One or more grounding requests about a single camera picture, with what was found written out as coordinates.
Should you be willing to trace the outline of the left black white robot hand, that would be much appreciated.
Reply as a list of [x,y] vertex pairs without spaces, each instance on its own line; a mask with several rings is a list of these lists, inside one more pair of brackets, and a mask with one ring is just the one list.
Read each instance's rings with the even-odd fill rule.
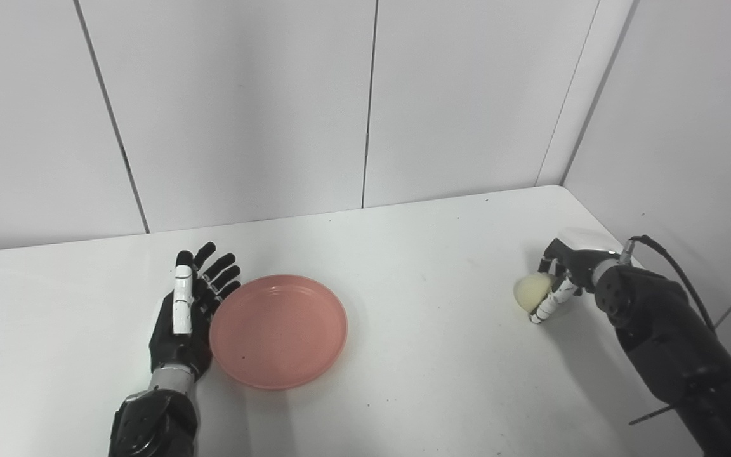
[[241,286],[240,266],[232,253],[206,265],[215,252],[215,243],[207,242],[195,253],[177,255],[173,287],[162,299],[148,344],[152,371],[180,366],[199,380],[211,367],[211,323],[218,307]]

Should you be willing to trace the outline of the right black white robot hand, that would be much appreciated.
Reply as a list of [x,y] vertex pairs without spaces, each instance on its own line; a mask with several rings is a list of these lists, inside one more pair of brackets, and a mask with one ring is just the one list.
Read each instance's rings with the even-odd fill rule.
[[603,232],[574,227],[561,231],[546,246],[537,266],[537,273],[553,279],[530,310],[531,323],[543,323],[571,297],[594,292],[603,272],[600,267],[615,265],[622,251],[621,244]]

